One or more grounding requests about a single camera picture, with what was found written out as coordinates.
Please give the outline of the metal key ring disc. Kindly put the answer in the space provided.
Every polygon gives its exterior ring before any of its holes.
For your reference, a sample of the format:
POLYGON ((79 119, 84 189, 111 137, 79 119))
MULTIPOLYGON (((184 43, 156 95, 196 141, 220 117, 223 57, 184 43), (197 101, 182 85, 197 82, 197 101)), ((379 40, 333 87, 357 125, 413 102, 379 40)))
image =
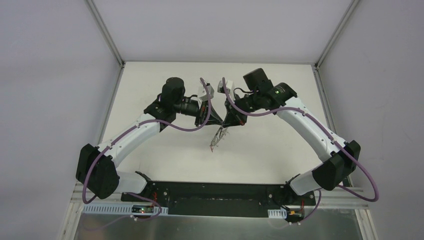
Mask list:
POLYGON ((215 135, 212 137, 209 146, 212 146, 213 149, 217 147, 218 143, 227 135, 227 133, 228 133, 228 127, 220 126, 217 129, 215 135))

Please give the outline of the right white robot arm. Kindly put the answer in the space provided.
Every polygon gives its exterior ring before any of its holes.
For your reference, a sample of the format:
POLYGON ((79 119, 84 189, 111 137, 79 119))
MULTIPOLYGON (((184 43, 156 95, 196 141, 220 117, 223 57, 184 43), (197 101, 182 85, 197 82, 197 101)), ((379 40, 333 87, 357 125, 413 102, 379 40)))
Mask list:
POLYGON ((360 145, 325 127, 303 104, 286 83, 273 84, 262 68, 243 76, 249 92, 243 97, 234 93, 234 84, 223 78, 218 91, 226 95, 225 127, 241 126, 247 117, 276 115, 288 123, 314 150, 321 163, 292 177, 282 186, 284 200, 296 205, 304 194, 324 189, 332 191, 358 167, 360 145))

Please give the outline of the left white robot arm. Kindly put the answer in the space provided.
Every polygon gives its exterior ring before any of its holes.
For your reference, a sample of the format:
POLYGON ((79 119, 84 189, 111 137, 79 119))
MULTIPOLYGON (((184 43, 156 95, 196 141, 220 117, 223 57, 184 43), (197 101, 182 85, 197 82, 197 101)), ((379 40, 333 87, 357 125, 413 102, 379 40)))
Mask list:
POLYGON ((203 78, 198 93, 186 96, 185 83, 170 77, 155 100, 122 132, 94 146, 80 150, 75 177, 83 184, 82 201, 91 203, 114 193, 133 193, 140 202, 152 198, 150 179, 139 172, 122 172, 117 168, 142 143, 161 133, 166 127, 183 132, 198 131, 207 125, 221 125, 222 119, 212 106, 214 88, 203 78))

